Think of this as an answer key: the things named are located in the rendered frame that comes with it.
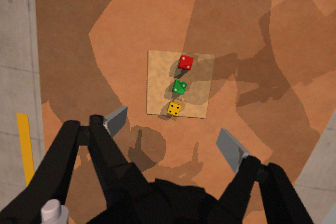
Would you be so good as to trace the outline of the yellow die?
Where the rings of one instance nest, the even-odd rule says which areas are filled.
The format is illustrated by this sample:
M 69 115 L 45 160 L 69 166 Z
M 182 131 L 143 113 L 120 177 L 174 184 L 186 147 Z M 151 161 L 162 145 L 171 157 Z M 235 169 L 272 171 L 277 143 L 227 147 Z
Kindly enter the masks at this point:
M 170 101 L 168 109 L 167 109 L 167 113 L 174 115 L 174 116 L 178 116 L 180 109 L 181 109 L 180 103 Z

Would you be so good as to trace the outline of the green die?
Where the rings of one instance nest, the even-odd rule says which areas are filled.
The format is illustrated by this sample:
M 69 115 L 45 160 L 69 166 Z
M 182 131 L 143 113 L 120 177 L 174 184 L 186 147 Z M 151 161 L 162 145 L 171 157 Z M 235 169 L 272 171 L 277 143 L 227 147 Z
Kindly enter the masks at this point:
M 172 91 L 181 95 L 184 95 L 187 83 L 175 80 Z

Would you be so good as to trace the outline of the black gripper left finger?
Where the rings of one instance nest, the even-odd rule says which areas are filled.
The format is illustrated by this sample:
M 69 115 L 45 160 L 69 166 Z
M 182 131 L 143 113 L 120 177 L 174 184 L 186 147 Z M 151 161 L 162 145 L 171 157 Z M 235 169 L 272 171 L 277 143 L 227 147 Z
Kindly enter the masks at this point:
M 0 224 L 69 224 L 65 201 L 79 146 L 88 148 L 107 208 L 124 198 L 136 224 L 173 224 L 169 204 L 113 140 L 127 110 L 90 115 L 89 126 L 65 121 L 28 186 L 0 211 Z

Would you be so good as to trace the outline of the red die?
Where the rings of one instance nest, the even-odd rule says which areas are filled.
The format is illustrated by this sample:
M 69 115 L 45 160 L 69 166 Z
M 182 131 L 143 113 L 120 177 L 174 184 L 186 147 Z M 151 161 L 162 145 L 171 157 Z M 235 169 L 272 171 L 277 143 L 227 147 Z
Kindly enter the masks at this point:
M 190 71 L 193 63 L 193 57 L 181 55 L 178 68 Z

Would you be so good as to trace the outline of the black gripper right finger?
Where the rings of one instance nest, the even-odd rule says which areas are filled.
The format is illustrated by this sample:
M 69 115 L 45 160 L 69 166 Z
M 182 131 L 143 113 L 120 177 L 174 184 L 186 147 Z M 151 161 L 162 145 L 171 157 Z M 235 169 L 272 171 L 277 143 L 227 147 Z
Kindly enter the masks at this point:
M 242 224 L 255 181 L 259 182 L 267 224 L 314 224 L 283 168 L 261 164 L 225 128 L 221 128 L 216 145 L 237 174 L 204 224 Z

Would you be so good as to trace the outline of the tan mat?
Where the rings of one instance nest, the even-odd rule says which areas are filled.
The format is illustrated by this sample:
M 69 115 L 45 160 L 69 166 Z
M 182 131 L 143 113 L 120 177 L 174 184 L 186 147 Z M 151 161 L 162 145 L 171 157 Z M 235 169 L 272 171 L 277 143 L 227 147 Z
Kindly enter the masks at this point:
M 194 58 L 190 71 L 178 68 L 181 55 Z M 206 118 L 214 59 L 210 54 L 149 50 L 147 114 L 171 115 L 167 109 L 174 101 L 181 104 L 178 116 Z M 187 83 L 184 95 L 172 91 L 175 80 Z

